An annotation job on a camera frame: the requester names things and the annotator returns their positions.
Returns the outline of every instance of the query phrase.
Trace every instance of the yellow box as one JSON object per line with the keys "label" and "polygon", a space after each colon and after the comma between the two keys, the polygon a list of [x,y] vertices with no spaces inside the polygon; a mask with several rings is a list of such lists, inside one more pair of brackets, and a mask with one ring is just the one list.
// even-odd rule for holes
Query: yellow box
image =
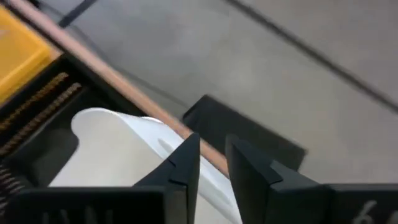
{"label": "yellow box", "polygon": [[0,5],[0,104],[51,61],[50,47]]}

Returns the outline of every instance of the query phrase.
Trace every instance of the wooden dowel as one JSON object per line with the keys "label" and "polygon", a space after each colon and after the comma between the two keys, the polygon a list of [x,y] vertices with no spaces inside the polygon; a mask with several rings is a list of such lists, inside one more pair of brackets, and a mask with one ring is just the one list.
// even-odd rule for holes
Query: wooden dowel
{"label": "wooden dowel", "polygon": [[[157,103],[153,102],[148,96],[141,92],[134,85],[129,83],[119,72],[111,68],[88,49],[82,46],[63,29],[56,25],[50,18],[38,11],[33,5],[25,0],[7,0],[9,5],[25,15],[31,22],[36,24],[42,30],[60,45],[65,47],[71,54],[82,62],[86,63],[93,71],[95,71],[102,79],[113,86],[124,97],[138,106],[149,116],[161,120],[170,126],[178,135],[186,139],[191,135],[192,131],[184,126],[179,120],[171,116]],[[216,149],[211,147],[207,142],[201,140],[201,154],[228,177],[228,166],[225,156],[220,154]]]}

